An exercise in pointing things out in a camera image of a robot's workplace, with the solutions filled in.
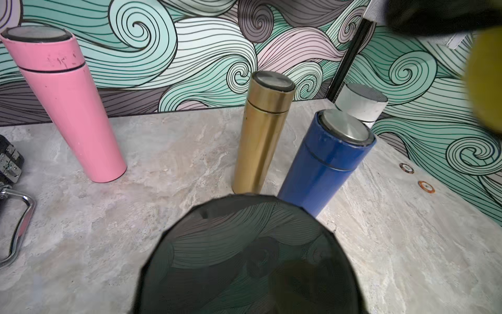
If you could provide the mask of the yellow grey cleaning cloth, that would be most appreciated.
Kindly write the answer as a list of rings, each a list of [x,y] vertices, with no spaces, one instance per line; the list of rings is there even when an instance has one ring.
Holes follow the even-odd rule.
[[[473,114],[492,133],[501,135],[501,27],[479,32],[465,70]]]

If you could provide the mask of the black thermos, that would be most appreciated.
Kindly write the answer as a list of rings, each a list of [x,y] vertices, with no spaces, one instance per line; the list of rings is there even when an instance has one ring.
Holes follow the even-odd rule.
[[[141,268],[132,313],[366,313],[335,234],[274,196],[196,205]]]

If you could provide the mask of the pink thermos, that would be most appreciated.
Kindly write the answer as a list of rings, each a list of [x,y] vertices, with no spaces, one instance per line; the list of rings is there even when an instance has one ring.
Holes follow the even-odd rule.
[[[127,165],[76,37],[52,26],[16,26],[1,41],[88,178],[121,177]]]

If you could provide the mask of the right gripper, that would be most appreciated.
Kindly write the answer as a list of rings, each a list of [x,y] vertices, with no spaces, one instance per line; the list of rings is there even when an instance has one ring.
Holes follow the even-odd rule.
[[[406,36],[451,35],[501,26],[501,1],[393,0],[384,6],[385,24]]]

